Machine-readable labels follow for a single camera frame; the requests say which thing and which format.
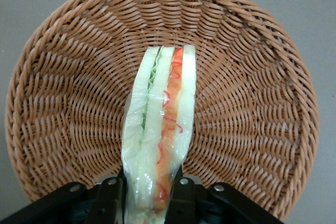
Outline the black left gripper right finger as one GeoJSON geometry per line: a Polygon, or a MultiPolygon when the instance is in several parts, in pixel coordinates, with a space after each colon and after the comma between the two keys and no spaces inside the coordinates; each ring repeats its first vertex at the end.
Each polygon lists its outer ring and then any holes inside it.
{"type": "Polygon", "coordinates": [[[196,221],[195,183],[185,177],[180,168],[174,178],[165,223],[194,224],[196,221]]]}

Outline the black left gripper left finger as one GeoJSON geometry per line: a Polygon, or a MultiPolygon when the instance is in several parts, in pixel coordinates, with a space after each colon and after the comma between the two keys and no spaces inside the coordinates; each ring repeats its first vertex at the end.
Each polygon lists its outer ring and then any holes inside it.
{"type": "Polygon", "coordinates": [[[96,194],[88,211],[88,223],[124,223],[127,179],[123,172],[97,182],[96,194]]]}

